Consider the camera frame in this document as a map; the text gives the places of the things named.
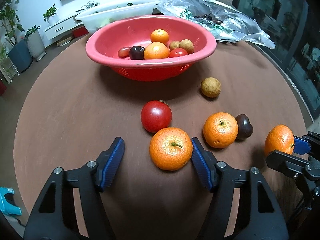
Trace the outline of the mandarin with stem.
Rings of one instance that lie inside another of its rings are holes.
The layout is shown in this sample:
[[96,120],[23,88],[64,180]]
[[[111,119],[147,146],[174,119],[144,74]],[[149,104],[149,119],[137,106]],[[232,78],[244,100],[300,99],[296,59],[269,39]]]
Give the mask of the mandarin with stem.
[[167,127],[151,139],[149,154],[153,163],[165,171],[177,171],[191,159],[193,144],[182,129]]

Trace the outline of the brown longan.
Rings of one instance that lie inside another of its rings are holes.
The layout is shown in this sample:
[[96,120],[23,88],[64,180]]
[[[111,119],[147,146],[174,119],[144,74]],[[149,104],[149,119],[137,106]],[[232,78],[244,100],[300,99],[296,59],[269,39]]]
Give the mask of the brown longan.
[[180,41],[171,41],[169,44],[170,51],[180,47]]
[[180,41],[179,48],[187,51],[188,54],[194,53],[194,45],[193,42],[189,39],[184,39]]
[[221,93],[221,83],[214,77],[207,77],[201,82],[201,92],[209,97],[215,98]]

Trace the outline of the large orange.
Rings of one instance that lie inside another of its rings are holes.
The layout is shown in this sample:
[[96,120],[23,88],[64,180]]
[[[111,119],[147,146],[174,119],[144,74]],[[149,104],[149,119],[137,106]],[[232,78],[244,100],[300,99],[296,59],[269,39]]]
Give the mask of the large orange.
[[145,60],[166,59],[169,57],[170,51],[166,45],[161,42],[152,42],[144,51]]

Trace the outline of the dark plum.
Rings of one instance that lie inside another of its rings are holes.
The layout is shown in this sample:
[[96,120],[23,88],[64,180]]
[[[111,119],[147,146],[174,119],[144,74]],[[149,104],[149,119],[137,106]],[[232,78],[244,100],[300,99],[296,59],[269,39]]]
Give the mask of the dark plum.
[[145,48],[142,46],[132,46],[129,50],[129,57],[132,60],[143,60]]
[[253,126],[251,125],[249,118],[245,114],[240,114],[235,117],[238,124],[238,140],[245,140],[249,138],[253,133]]

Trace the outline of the blue plastic stool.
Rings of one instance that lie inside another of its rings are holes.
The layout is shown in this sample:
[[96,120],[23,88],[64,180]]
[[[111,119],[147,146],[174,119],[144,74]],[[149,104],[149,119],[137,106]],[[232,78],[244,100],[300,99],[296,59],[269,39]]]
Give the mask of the blue plastic stool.
[[21,216],[21,209],[15,205],[14,189],[12,187],[0,187],[0,193],[1,211],[6,215]]

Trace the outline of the clear plastic bag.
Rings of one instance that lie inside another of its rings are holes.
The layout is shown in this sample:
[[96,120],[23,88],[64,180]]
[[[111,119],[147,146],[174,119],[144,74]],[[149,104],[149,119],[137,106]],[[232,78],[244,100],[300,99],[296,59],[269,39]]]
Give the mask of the clear plastic bag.
[[247,41],[269,49],[276,47],[256,20],[220,0],[163,0],[157,7],[164,15],[199,24],[217,41]]

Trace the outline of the red tomato on table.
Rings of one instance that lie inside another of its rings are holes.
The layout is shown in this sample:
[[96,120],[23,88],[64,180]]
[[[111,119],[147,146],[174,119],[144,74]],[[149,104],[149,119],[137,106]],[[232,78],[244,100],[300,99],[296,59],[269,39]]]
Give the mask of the red tomato on table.
[[150,133],[156,133],[170,125],[172,111],[163,100],[153,100],[143,106],[140,117],[143,127]]

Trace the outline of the cherry tomato in bowl right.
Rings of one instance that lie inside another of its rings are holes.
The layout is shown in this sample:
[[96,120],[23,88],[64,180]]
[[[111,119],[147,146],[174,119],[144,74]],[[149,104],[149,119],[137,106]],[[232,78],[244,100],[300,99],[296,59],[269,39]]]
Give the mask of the cherry tomato in bowl right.
[[188,55],[188,52],[185,49],[175,48],[170,52],[169,58],[186,56],[186,55]]

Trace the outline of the cherry tomato in bowl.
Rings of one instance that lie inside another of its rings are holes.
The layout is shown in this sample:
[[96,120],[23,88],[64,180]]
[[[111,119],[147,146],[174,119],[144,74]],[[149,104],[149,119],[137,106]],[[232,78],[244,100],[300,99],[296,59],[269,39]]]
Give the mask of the cherry tomato in bowl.
[[185,49],[175,48],[170,52],[169,58],[186,56],[186,55],[188,55],[188,52]]
[[128,57],[129,54],[130,54],[130,49],[131,49],[130,46],[120,48],[120,49],[118,50],[118,56],[119,56],[120,58],[126,58],[126,57]]

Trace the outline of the blue potted plant left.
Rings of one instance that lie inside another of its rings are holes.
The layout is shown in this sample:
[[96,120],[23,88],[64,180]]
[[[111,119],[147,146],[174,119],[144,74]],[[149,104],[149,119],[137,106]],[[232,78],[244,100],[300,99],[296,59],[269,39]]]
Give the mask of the blue potted plant left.
[[7,53],[19,73],[28,69],[33,61],[29,53],[26,41],[18,37],[24,32],[17,14],[16,5],[19,0],[5,0],[1,5],[1,29],[4,30],[4,39],[10,44],[11,49]]

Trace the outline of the white potted plant left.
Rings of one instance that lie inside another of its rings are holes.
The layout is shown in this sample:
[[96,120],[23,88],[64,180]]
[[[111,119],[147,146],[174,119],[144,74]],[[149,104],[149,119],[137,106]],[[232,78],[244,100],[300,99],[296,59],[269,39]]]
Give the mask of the white potted plant left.
[[40,27],[40,25],[32,26],[27,30],[24,37],[29,53],[36,62],[40,61],[40,59],[42,59],[47,53],[42,38],[39,34]]

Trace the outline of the cherry tomato in bowl left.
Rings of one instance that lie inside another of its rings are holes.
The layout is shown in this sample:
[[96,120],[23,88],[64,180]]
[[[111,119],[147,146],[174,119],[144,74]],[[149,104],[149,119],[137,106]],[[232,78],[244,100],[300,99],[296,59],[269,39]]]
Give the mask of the cherry tomato in bowl left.
[[129,54],[130,54],[130,49],[131,49],[130,46],[120,48],[120,49],[118,50],[118,56],[119,56],[120,58],[126,58],[126,57],[128,57]]

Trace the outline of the red plastic colander bowl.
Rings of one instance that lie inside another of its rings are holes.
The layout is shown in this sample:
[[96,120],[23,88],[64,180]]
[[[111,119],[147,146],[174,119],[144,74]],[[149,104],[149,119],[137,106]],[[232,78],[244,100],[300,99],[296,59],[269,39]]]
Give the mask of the red plastic colander bowl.
[[[185,55],[170,57],[172,41],[187,40]],[[87,56],[136,81],[176,77],[216,49],[215,37],[204,27],[173,16],[147,15],[113,22],[96,31],[86,43]]]

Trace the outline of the small orange in bowl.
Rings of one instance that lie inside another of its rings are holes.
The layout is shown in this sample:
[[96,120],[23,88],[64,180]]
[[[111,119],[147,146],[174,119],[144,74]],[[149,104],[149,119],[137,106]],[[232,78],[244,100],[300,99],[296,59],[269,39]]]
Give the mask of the small orange in bowl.
[[150,34],[151,42],[161,42],[167,45],[169,42],[169,34],[163,29],[156,29]]

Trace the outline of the red box under cabinet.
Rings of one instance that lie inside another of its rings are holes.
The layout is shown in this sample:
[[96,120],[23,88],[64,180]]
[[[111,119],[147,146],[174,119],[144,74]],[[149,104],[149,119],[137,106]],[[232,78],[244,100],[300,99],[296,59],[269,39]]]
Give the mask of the red box under cabinet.
[[77,37],[81,37],[81,36],[87,35],[88,34],[88,30],[84,26],[81,26],[81,27],[73,29],[72,30],[72,34],[73,34],[73,36],[75,38],[77,38]]

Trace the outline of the white TV cabinet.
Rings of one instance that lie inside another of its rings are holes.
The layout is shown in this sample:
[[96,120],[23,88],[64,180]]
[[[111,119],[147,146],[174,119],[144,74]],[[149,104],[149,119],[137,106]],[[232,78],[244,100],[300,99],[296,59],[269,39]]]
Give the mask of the white TV cabinet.
[[75,13],[75,14],[72,14],[71,16],[61,18],[55,24],[47,27],[44,30],[46,37],[49,40],[52,40],[52,39],[56,38],[57,36],[64,34],[67,31],[70,31],[70,30],[74,29],[75,27],[78,27],[79,25],[83,24],[81,21],[77,21],[75,19],[76,16],[80,13]]

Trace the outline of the small potted plant on cabinet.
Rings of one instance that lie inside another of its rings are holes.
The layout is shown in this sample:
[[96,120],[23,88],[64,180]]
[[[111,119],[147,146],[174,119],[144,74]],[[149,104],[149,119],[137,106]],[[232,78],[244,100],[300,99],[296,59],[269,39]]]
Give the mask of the small potted plant on cabinet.
[[59,8],[56,8],[55,5],[53,5],[52,7],[50,7],[44,14],[44,21],[48,22],[49,25],[53,25],[55,24],[58,20],[59,17],[57,15],[57,11],[59,10]]

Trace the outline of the white plastic basin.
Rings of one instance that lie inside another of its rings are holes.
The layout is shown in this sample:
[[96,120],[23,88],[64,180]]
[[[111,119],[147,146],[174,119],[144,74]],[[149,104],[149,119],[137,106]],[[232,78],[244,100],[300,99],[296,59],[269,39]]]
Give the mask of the white plastic basin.
[[76,16],[90,34],[118,20],[151,15],[160,0],[115,0],[87,9]]

